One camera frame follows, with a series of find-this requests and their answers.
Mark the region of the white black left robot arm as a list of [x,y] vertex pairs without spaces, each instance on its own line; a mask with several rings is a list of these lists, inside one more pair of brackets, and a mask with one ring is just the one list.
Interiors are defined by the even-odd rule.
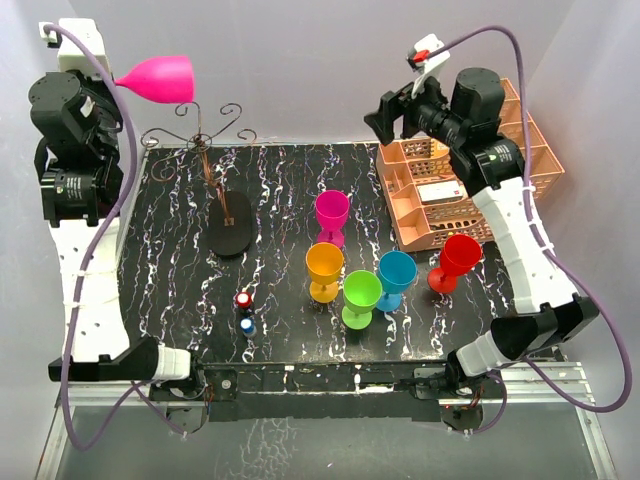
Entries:
[[117,279],[118,220],[107,226],[87,267],[93,237],[119,197],[123,172],[117,135],[122,117],[103,83],[78,71],[48,72],[30,88],[32,123],[41,133],[34,165],[43,216],[56,245],[63,287],[65,341],[48,366],[58,382],[171,381],[182,397],[206,387],[187,350],[144,336],[130,340],[121,316]]

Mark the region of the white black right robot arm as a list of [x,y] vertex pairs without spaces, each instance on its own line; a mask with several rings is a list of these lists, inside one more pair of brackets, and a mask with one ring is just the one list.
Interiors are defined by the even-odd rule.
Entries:
[[525,160],[519,146],[499,131],[505,99],[499,76],[466,68],[457,75],[451,98],[434,77],[426,79],[421,93],[412,90],[407,84],[383,94],[365,123],[383,145],[393,141],[394,122],[402,119],[402,138],[424,132],[448,147],[453,173],[487,221],[514,293],[515,315],[494,319],[487,333],[447,357],[447,388],[466,397],[489,371],[573,338],[599,310],[548,259],[548,249],[531,230],[526,213],[534,203],[525,188]]

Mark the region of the pink wine glass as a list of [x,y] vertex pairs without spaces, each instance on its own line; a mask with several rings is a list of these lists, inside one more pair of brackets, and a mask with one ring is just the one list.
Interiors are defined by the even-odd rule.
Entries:
[[318,242],[331,243],[338,248],[344,246],[342,228],[348,219],[349,208],[349,198],[341,191],[327,190],[317,196],[315,213],[321,227]]
[[195,74],[185,55],[156,56],[133,67],[115,84],[160,104],[181,104],[195,98]]

